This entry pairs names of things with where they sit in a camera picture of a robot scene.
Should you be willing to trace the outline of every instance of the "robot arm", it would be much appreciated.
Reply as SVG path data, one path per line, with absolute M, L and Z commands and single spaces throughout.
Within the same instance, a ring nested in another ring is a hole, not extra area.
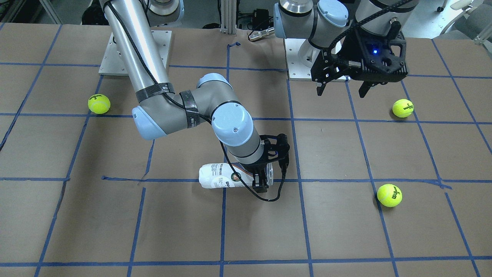
M 177 0 L 152 0 L 149 9 L 155 13 L 165 4 L 172 6 L 172 2 Z M 132 110 L 132 115 L 142 137 L 156 139 L 207 121 L 229 152 L 255 176 L 256 192 L 266 192 L 266 165 L 279 161 L 283 173 L 287 169 L 286 136 L 260 136 L 251 115 L 220 74 L 207 74 L 198 81 L 196 89 L 175 94 L 150 30 L 146 7 L 139 0 L 100 0 L 100 3 L 140 104 Z M 172 10 L 168 9 L 171 15 L 180 6 Z
M 319 53 L 311 78 L 321 95 L 326 84 L 343 75 L 364 81 L 363 98 L 377 84 L 408 75 L 402 26 L 419 0 L 280 0 L 275 32 L 282 38 L 306 38 L 301 50 Z M 343 37 L 341 50 L 332 52 Z

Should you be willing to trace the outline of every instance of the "bottle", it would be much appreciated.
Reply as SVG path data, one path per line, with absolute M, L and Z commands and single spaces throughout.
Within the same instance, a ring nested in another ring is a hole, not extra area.
M 240 163 L 232 163 L 240 178 L 251 186 L 253 184 L 253 175 L 247 172 Z M 273 183 L 272 164 L 267 165 L 267 182 L 268 185 Z M 243 183 L 234 174 L 228 163 L 206 164 L 200 168 L 198 181 L 203 188 L 225 188 L 225 187 L 243 187 Z

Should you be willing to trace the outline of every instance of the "tennis ball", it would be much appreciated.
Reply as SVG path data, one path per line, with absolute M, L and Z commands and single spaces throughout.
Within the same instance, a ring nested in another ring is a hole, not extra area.
M 394 207 L 401 202 L 401 190 L 393 184 L 382 185 L 377 190 L 377 199 L 386 207 Z
M 393 114 L 404 118 L 413 113 L 413 103 L 407 99 L 400 99 L 393 104 Z
M 91 110 L 91 112 L 97 114 L 103 114 L 109 111 L 109 107 L 111 106 L 111 103 L 109 102 L 109 99 L 105 95 L 94 94 L 89 98 L 87 105 L 89 106 L 89 110 Z

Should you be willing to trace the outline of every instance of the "white mounting plate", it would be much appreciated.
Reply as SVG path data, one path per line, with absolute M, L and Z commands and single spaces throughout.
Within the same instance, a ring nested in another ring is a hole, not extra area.
M 171 33 L 171 31 L 152 31 L 152 35 L 154 36 L 154 40 L 159 49 L 159 54 L 162 58 L 162 63 L 166 68 L 169 58 L 169 48 L 171 46 Z M 113 42 L 113 34 L 109 37 L 108 46 L 106 47 L 104 57 L 101 61 L 101 67 L 99 68 L 99 75 L 128 76 L 128 71 L 125 69 L 118 47 Z
M 311 69 L 305 66 L 301 62 L 299 55 L 297 55 L 304 41 L 305 39 L 303 38 L 285 39 L 285 55 L 287 58 L 287 68 L 289 69 L 289 80 L 311 81 Z M 338 42 L 335 50 L 339 51 L 340 48 L 341 44 Z M 347 80 L 350 80 L 349 76 L 342 76 L 332 82 L 345 82 Z

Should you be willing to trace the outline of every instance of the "white cylindrical container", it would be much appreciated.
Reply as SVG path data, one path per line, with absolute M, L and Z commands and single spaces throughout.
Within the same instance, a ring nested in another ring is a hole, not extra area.
M 240 163 L 232 163 L 237 173 L 246 185 L 253 184 L 253 176 L 247 172 Z M 267 168 L 267 183 L 269 186 L 273 184 L 273 167 L 268 164 Z M 231 167 L 227 163 L 206 164 L 200 168 L 198 181 L 204 188 L 226 188 L 226 187 L 243 187 L 241 180 L 234 174 Z

